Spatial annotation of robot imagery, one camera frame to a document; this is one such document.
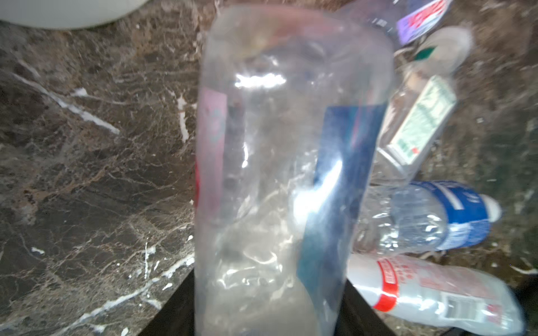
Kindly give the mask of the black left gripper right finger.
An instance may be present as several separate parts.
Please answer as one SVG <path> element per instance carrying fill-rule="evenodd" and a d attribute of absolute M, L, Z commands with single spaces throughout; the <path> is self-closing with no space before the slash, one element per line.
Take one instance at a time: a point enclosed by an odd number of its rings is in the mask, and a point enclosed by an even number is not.
<path fill-rule="evenodd" d="M 395 336 L 349 280 L 345 283 L 336 336 Z"/>

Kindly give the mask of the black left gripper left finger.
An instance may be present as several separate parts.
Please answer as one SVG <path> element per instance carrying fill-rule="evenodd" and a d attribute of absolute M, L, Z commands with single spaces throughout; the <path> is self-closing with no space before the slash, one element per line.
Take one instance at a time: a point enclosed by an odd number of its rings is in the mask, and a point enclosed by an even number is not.
<path fill-rule="evenodd" d="M 194 298 L 195 276 L 192 270 L 138 336 L 194 336 Z"/>

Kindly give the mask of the clear bottle blue cap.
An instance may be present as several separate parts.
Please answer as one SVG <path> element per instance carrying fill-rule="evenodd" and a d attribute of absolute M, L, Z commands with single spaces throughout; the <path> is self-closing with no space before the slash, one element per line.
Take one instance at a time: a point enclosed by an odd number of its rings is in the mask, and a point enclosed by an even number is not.
<path fill-rule="evenodd" d="M 197 335 L 332 335 L 395 79 L 381 29 L 239 4 L 198 90 Z"/>

